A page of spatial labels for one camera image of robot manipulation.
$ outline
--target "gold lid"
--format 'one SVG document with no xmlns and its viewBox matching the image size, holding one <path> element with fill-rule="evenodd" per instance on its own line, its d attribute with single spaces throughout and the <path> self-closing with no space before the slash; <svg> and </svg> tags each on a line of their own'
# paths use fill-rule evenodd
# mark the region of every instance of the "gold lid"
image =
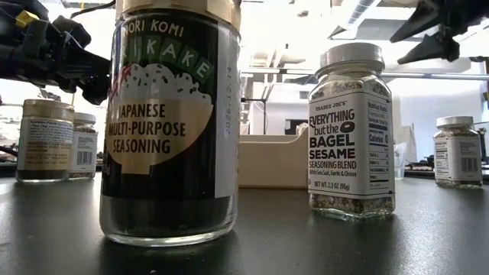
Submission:
<svg viewBox="0 0 489 275">
<path fill-rule="evenodd" d="M 26 99 L 23 110 L 23 117 L 37 116 L 67 121 L 73 121 L 75 118 L 75 109 L 72 105 L 46 99 Z"/>
<path fill-rule="evenodd" d="M 146 8 L 175 8 L 193 11 L 210 18 L 220 18 L 239 31 L 241 9 L 236 0 L 118 0 L 122 13 Z"/>
</svg>

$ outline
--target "jar label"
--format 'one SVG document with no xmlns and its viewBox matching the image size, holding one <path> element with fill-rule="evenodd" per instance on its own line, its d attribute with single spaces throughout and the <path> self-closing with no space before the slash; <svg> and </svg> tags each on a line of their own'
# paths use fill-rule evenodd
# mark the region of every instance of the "jar label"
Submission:
<svg viewBox="0 0 489 275">
<path fill-rule="evenodd" d="M 238 33 L 188 11 L 119 22 L 105 130 L 106 196 L 210 199 L 235 192 Z"/>
<path fill-rule="evenodd" d="M 22 119 L 17 170 L 68 170 L 73 124 Z"/>
<path fill-rule="evenodd" d="M 388 97 L 363 89 L 310 101 L 310 193 L 393 196 L 391 108 Z"/>
<path fill-rule="evenodd" d="M 97 134 L 73 132 L 70 172 L 95 172 L 97 161 Z"/>
<path fill-rule="evenodd" d="M 447 180 L 482 180 L 479 137 L 435 138 L 435 177 Z"/>
</svg>

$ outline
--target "white plastic cap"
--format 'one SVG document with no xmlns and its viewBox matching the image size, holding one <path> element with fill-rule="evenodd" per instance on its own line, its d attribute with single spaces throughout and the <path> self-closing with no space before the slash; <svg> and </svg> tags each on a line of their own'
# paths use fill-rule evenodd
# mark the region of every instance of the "white plastic cap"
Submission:
<svg viewBox="0 0 489 275">
<path fill-rule="evenodd" d="M 92 114 L 87 114 L 87 113 L 75 113 L 75 121 L 88 121 L 95 123 L 97 121 L 97 117 Z"/>
<path fill-rule="evenodd" d="M 470 126 L 474 124 L 474 119 L 471 116 L 452 116 L 436 119 L 436 127 L 443 126 Z"/>
<path fill-rule="evenodd" d="M 323 53 L 319 61 L 321 69 L 318 72 L 331 65 L 358 62 L 371 64 L 372 69 L 377 72 L 385 68 L 382 49 L 379 46 L 370 43 L 348 43 L 332 47 Z"/>
</svg>

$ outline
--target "seasoning jar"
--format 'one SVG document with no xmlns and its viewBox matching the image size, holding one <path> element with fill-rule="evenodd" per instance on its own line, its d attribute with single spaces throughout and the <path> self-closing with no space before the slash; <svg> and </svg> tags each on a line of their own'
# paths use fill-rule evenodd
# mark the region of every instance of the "seasoning jar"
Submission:
<svg viewBox="0 0 489 275">
<path fill-rule="evenodd" d="M 70 179 L 93 179 L 97 161 L 97 131 L 93 125 L 96 116 L 75 113 L 73 146 L 71 150 Z"/>
<path fill-rule="evenodd" d="M 43 99 L 24 101 L 17 181 L 42 183 L 68 178 L 73 116 L 73 106 L 66 103 Z"/>
<path fill-rule="evenodd" d="M 352 43 L 321 56 L 309 94 L 309 204 L 334 218 L 394 210 L 392 96 L 381 49 Z"/>
<path fill-rule="evenodd" d="M 481 188 L 481 139 L 471 116 L 436 119 L 435 181 L 439 186 Z"/>
<path fill-rule="evenodd" d="M 195 244 L 232 229 L 239 16 L 232 0 L 124 2 L 112 44 L 100 207 L 113 241 Z"/>
</svg>

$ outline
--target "table surface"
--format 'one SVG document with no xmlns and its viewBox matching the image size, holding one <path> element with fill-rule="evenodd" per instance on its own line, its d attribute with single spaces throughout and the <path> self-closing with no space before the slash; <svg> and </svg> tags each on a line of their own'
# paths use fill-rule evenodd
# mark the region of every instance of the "table surface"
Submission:
<svg viewBox="0 0 489 275">
<path fill-rule="evenodd" d="M 0 274 L 487 274 L 489 190 L 396 184 L 392 218 L 343 222 L 306 190 L 241 189 L 234 231 L 205 244 L 131 247 L 99 227 L 94 181 L 0 180 Z"/>
</svg>

